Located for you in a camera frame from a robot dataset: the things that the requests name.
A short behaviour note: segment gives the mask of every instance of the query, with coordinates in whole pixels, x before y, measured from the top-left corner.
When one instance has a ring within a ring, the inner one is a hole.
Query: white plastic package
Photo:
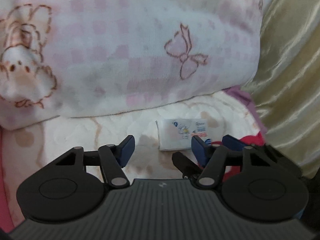
[[[191,138],[194,135],[211,144],[206,119],[164,119],[156,123],[160,151],[190,149]]]

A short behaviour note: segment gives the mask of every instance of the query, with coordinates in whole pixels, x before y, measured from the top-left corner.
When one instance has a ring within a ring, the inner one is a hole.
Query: ribbed surface
[[[297,220],[261,225],[229,212],[189,180],[139,180],[111,191],[94,213],[61,225],[25,221],[14,240],[309,240]]]

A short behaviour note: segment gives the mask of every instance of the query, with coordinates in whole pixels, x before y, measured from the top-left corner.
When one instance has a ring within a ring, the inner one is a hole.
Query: blue circle on package
[[[211,145],[211,139],[205,140],[205,143],[206,143],[207,145]]]

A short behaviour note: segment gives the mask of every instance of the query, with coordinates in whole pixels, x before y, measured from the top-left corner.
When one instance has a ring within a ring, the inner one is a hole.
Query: white logo
[[[164,187],[166,187],[166,186],[167,186],[167,184],[166,184],[166,183],[164,183],[164,182],[162,182],[162,183],[159,183],[159,186],[160,186],[160,187],[162,187],[162,188],[164,188]]]

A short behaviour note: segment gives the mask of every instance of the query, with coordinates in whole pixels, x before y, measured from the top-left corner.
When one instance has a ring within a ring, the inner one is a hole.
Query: curtain fold
[[[313,177],[320,166],[320,0],[273,0],[255,78],[243,87],[268,143]]]

